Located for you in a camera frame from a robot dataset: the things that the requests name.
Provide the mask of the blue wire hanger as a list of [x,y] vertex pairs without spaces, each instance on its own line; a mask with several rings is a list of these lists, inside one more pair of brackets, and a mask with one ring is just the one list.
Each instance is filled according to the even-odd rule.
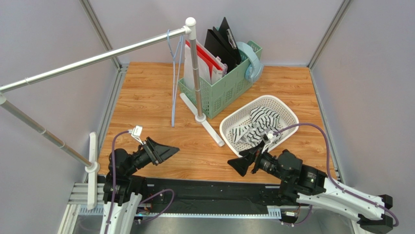
[[176,113],[176,102],[177,102],[177,92],[178,92],[178,81],[180,77],[180,69],[182,64],[183,57],[183,47],[184,47],[184,36],[179,37],[179,41],[175,51],[172,49],[170,43],[170,30],[167,31],[167,43],[172,57],[172,109],[171,109],[171,127],[175,127],[175,113]]

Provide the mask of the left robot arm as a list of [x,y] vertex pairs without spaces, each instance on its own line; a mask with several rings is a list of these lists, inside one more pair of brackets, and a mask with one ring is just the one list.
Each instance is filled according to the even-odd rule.
[[136,152],[115,148],[112,142],[109,172],[103,187],[101,234],[129,234],[138,206],[148,194],[147,179],[135,173],[149,164],[159,165],[180,151],[146,138]]

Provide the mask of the black white striped tank top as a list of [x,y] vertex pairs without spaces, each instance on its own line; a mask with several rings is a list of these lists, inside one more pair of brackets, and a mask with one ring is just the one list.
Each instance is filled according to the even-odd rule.
[[246,143],[251,147],[255,147],[263,140],[262,135],[265,130],[278,131],[280,114],[276,111],[265,106],[259,106],[252,109],[249,116],[250,124],[232,128],[233,143]]

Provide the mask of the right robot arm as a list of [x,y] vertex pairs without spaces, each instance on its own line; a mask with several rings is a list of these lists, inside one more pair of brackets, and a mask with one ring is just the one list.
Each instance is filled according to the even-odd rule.
[[386,234],[394,228],[393,218],[385,212],[393,206],[389,195],[369,195],[332,181],[325,172],[305,165],[287,149],[279,156],[272,156],[260,144],[239,155],[227,162],[239,175],[245,176],[253,165],[252,174],[262,170],[280,179],[278,192],[271,198],[278,206],[305,204],[324,208],[349,218],[373,234]]

